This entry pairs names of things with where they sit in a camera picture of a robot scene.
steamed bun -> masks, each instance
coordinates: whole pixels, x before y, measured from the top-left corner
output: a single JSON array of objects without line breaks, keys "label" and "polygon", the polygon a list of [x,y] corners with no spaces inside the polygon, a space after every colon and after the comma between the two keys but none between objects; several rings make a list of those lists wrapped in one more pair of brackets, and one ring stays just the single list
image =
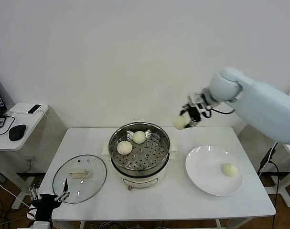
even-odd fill
[{"label": "steamed bun", "polygon": [[186,124],[187,124],[186,118],[182,115],[177,116],[173,122],[173,126],[178,130],[183,130]]},{"label": "steamed bun", "polygon": [[130,142],[127,142],[127,141],[119,142],[117,145],[117,151],[119,154],[127,155],[127,154],[131,153],[132,145]]},{"label": "steamed bun", "polygon": [[221,166],[221,171],[228,177],[236,177],[239,173],[238,167],[233,163],[224,163]]},{"label": "steamed bun", "polygon": [[137,131],[133,134],[132,140],[136,144],[141,144],[146,141],[146,134],[143,131]]}]

computer mouse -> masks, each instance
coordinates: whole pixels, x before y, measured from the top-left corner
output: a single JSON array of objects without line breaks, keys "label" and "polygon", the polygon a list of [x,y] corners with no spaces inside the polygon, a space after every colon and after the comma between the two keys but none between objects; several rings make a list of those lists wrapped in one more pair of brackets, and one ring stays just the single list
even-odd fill
[{"label": "computer mouse", "polygon": [[16,125],[12,127],[9,130],[9,139],[11,141],[20,140],[25,134],[26,127],[26,125]]}]

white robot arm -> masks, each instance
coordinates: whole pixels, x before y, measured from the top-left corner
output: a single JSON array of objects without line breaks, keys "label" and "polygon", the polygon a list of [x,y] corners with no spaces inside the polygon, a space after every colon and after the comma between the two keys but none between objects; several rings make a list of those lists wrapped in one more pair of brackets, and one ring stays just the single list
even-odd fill
[{"label": "white robot arm", "polygon": [[272,140],[290,145],[290,96],[247,78],[235,68],[221,70],[201,94],[188,96],[180,115],[188,112],[191,121],[184,128],[195,126],[201,115],[209,118],[211,107],[220,102]]}]

metal stand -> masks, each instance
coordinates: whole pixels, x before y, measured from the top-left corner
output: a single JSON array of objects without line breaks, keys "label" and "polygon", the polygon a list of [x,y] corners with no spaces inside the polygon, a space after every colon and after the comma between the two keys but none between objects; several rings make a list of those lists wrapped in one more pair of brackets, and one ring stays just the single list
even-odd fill
[{"label": "metal stand", "polygon": [[[265,190],[268,194],[276,194],[278,177],[271,176],[271,179],[273,180],[275,186],[265,187]],[[281,195],[286,206],[290,208],[290,196],[288,192],[286,191],[286,187],[288,185],[290,185],[290,173],[287,176],[285,176],[282,180],[279,181],[279,191],[278,191],[278,194]]]},{"label": "metal stand", "polygon": [[[188,229],[237,229],[237,228],[241,227],[242,225],[244,225],[245,223],[248,223],[252,219],[253,218],[231,219],[226,227],[222,227],[220,220],[215,219],[216,225],[217,225],[216,228],[188,228]],[[79,229],[84,229],[84,225],[85,225],[85,221],[81,221]]]}]

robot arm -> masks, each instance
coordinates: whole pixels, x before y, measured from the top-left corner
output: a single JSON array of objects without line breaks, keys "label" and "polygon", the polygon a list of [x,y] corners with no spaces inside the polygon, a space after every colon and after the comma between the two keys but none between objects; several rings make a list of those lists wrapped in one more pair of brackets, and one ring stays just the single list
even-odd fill
[{"label": "robot arm", "polygon": [[212,107],[221,102],[272,140],[290,145],[290,96],[234,68],[223,69],[200,94],[188,96],[180,115],[188,112],[191,121],[181,128],[196,126],[201,116],[211,117]]},{"label": "robot arm", "polygon": [[29,193],[32,200],[33,208],[28,209],[28,214],[34,218],[34,221],[30,223],[29,228],[23,229],[52,229],[52,214],[53,210],[60,207],[68,197],[67,179],[65,180],[63,193],[61,195],[53,194],[40,194],[38,189],[30,188]]}]

